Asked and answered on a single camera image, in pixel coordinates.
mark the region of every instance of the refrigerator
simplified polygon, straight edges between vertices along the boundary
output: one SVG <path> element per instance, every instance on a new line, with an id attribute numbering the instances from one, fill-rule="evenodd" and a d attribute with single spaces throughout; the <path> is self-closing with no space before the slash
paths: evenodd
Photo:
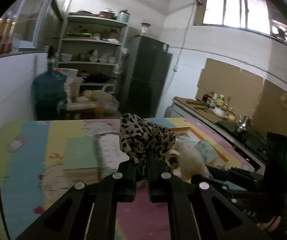
<path id="1" fill-rule="evenodd" d="M 155 117 L 171 57 L 168 44 L 146 37 L 134 37 L 126 46 L 119 85 L 119 109 L 142 118 Z"/>

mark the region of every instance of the fabric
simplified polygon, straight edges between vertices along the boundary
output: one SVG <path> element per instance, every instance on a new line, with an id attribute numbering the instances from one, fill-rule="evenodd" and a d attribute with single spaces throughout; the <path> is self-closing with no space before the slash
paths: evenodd
<path id="1" fill-rule="evenodd" d="M 164 163 L 168 172 L 171 166 L 165 153 L 176 141 L 175 134 L 168 128 L 141 119 L 135 114 L 124 114 L 120 118 L 120 150 L 134 161 L 141 179 L 146 178 L 146 150 L 151 147 L 157 160 Z"/>

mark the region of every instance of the kitchen counter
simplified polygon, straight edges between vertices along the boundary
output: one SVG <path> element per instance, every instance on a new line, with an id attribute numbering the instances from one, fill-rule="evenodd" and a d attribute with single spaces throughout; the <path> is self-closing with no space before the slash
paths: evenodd
<path id="1" fill-rule="evenodd" d="M 244 157 L 249 160 L 249 163 L 256 163 L 259 169 L 258 173 L 263 174 L 265 169 L 265 161 L 262 160 L 255 152 L 246 147 L 242 142 L 229 135 L 222 128 L 215 125 L 216 122 L 221 121 L 219 117 L 215 116 L 212 112 L 205 112 L 200 109 L 195 109 L 196 105 L 187 104 L 187 98 L 174 97 L 173 111 L 171 117 L 192 117 L 196 121 L 201 121 L 212 129 L 213 133 L 217 133 L 225 138 L 230 144 L 233 144 L 236 150 L 242 152 Z"/>

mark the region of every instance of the window frame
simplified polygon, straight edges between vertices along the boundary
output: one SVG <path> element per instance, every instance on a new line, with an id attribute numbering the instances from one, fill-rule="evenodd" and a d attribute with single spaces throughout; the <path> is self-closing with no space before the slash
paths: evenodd
<path id="1" fill-rule="evenodd" d="M 232 27 L 232 26 L 227 26 L 227 25 L 224 25 L 224 19 L 225 19 L 225 12 L 226 12 L 226 1 L 227 0 L 224 0 L 224 11 L 223 11 L 223 20 L 222 20 L 222 24 L 204 24 L 204 23 L 195 23 L 194 21 L 194 24 L 193 26 L 215 26 L 215 27 L 223 27 L 223 28 L 230 28 L 230 29 L 237 29 L 237 30 L 242 30 L 242 31 L 246 31 L 246 32 L 250 32 L 250 33 L 254 33 L 254 34 L 258 34 L 258 35 L 261 35 L 261 36 L 264 36 L 264 37 L 267 37 L 267 38 L 270 38 L 274 41 L 277 41 L 281 44 L 284 44 L 287 46 L 287 42 L 285 41 L 282 41 L 274 36 L 271 36 L 269 34 L 266 34 L 266 33 L 262 33 L 262 32 L 259 32 L 259 31 L 255 31 L 255 30 L 251 30 L 251 29 L 248 29 L 247 28 L 247 21 L 248 21 L 248 6 L 247 6 L 247 0 L 245 0 L 245 8 L 246 8 L 246 27 L 243 28 L 243 27 Z M 242 9 L 242 4 L 241 4 L 241 0 L 239 0 L 239 6 L 240 6 L 240 11 Z"/>

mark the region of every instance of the colorful tablecloth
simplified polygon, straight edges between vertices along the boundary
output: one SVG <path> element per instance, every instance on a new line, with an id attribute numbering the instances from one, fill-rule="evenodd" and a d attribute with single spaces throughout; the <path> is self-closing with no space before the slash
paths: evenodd
<path id="1" fill-rule="evenodd" d="M 249 165 L 229 143 L 193 118 L 153 118 L 149 121 L 169 128 L 191 127 L 229 160 L 226 168 Z M 11 238 L 15 239 L 35 221 L 52 204 L 55 195 L 62 195 L 70 187 L 62 180 L 65 176 L 62 164 L 67 145 L 73 146 L 68 141 L 79 141 L 71 138 L 118 132 L 119 120 L 110 119 L 5 124 L 0 130 L 0 182 Z M 120 217 L 117 227 L 122 224 L 123 211 L 117 213 Z M 127 236 L 127 230 L 124 231 L 125 237 L 132 239 Z M 6 239 L 1 219 L 0 238 Z M 116 235 L 116 239 L 122 239 L 122 236 Z"/>

